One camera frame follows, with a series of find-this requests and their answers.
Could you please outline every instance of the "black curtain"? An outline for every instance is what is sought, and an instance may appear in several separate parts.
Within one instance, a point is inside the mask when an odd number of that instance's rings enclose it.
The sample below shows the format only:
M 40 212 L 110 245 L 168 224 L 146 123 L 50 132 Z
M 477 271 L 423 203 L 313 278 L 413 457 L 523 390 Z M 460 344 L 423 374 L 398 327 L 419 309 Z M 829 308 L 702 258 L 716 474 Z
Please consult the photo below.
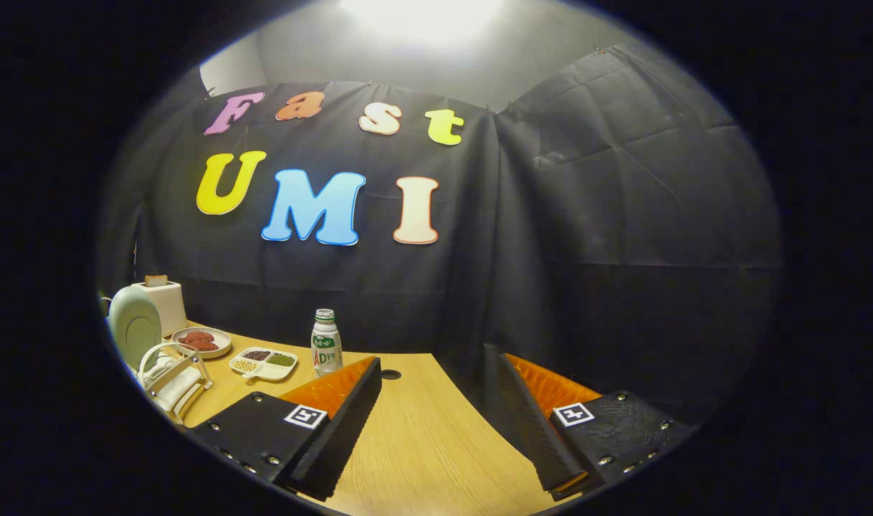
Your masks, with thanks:
M 223 134 L 204 136 L 226 99 L 265 92 Z M 322 91 L 322 111 L 274 120 L 286 100 Z M 399 105 L 401 130 L 358 127 L 369 102 Z M 449 108 L 462 143 L 427 137 L 424 112 Z M 308 345 L 313 310 L 334 308 L 345 349 L 433 353 L 493 418 L 485 342 L 590 388 L 626 388 L 689 424 L 732 388 L 766 328 L 781 265 L 770 186 L 743 131 L 678 66 L 637 44 L 575 62 L 500 114 L 436 95 L 360 82 L 269 85 L 191 98 L 166 112 L 145 151 L 118 161 L 100 246 L 102 290 L 136 274 L 182 284 L 189 319 Z M 195 206 L 205 161 L 267 157 L 239 208 Z M 350 247 L 260 231 L 274 173 L 306 170 L 313 192 L 363 174 Z M 395 180 L 439 181 L 439 241 L 393 239 Z

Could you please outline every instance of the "white plate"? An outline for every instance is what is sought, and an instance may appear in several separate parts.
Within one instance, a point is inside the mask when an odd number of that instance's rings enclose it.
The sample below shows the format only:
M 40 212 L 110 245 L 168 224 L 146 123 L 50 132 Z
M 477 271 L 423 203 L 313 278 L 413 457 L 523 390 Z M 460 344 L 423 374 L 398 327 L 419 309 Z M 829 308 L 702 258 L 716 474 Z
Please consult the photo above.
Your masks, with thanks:
M 207 326 L 193 326 L 191 328 L 182 328 L 181 330 L 172 333 L 172 342 L 181 344 L 178 339 L 181 339 L 191 331 L 204 331 L 204 333 L 210 333 L 214 336 L 214 344 L 216 344 L 216 350 L 203 350 L 201 353 L 201 357 L 204 358 L 216 358 L 218 356 L 223 356 L 229 353 L 229 350 L 232 349 L 230 346 L 233 343 L 233 339 L 229 337 L 229 333 L 223 330 L 216 330 L 214 328 L 208 328 Z
M 266 356 L 264 360 L 252 360 L 250 358 L 244 357 L 245 355 L 249 355 L 249 353 L 253 352 L 253 350 L 267 350 L 267 352 L 270 352 L 270 355 Z M 284 366 L 284 365 L 274 365 L 274 363 L 268 363 L 267 359 L 274 356 L 274 353 L 279 353 L 279 355 L 289 356 L 290 358 L 293 359 L 292 365 Z M 290 371 L 293 370 L 293 367 L 296 367 L 296 362 L 299 362 L 299 358 L 297 358 L 296 355 L 293 355 L 293 353 L 287 353 L 287 352 L 285 352 L 285 350 L 273 350 L 273 349 L 269 349 L 269 348 L 250 347 L 250 348 L 246 348 L 244 350 L 241 350 L 239 353 L 236 354 L 236 356 L 234 356 L 229 361 L 229 367 L 233 371 L 236 371 L 237 373 L 243 373 L 243 375 L 244 375 L 244 373 L 247 373 L 247 371 L 243 371 L 242 369 L 238 369 L 236 366 L 233 365 L 233 363 L 236 363 L 237 360 L 246 360 L 247 362 L 256 363 L 257 369 L 255 369 L 254 371 L 251 371 L 251 372 L 255 373 L 255 376 L 257 378 L 261 378 L 264 380 L 272 380 L 272 381 L 285 379 L 287 377 L 287 375 L 289 375 Z

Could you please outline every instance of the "pink letter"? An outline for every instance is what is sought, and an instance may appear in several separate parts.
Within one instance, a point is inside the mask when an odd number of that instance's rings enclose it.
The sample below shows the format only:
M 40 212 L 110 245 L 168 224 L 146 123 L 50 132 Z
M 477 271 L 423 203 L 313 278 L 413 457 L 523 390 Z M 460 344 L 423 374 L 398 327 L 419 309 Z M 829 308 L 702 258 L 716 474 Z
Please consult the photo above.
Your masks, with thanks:
M 263 92 L 251 92 L 248 95 L 236 95 L 226 99 L 226 107 L 220 112 L 220 116 L 216 118 L 214 124 L 204 131 L 204 136 L 208 134 L 220 134 L 228 130 L 229 122 L 239 120 L 239 117 L 249 109 L 251 104 L 247 102 L 260 102 L 264 98 Z

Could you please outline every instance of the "letter u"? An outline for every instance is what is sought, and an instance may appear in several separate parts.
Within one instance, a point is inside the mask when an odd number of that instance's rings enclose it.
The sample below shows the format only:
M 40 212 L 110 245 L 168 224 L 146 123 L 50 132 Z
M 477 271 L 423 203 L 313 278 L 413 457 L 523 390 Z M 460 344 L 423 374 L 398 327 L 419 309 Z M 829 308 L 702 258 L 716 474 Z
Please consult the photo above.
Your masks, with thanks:
M 220 177 L 223 176 L 227 164 L 233 161 L 233 154 L 214 154 L 208 158 L 207 170 L 204 172 L 204 178 L 201 179 L 201 186 L 198 187 L 196 199 L 198 209 L 207 215 L 223 215 L 236 209 L 236 206 L 239 206 L 242 199 L 246 197 L 255 167 L 266 157 L 267 154 L 261 150 L 243 153 L 239 157 L 242 166 L 239 167 L 239 175 L 236 176 L 233 191 L 222 197 L 216 195 L 216 187 L 220 184 Z

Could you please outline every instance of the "white toaster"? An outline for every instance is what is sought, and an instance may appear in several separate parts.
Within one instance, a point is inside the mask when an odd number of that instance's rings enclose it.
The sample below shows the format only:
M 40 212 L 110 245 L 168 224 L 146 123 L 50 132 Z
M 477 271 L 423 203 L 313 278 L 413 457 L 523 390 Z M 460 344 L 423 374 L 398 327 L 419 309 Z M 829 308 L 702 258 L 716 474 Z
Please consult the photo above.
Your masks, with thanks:
M 131 287 L 147 293 L 156 305 L 161 321 L 162 335 L 171 335 L 176 330 L 188 327 L 188 318 L 185 316 L 185 304 L 181 299 L 181 284 L 168 282 L 162 287 L 145 287 L 142 283 L 132 284 Z

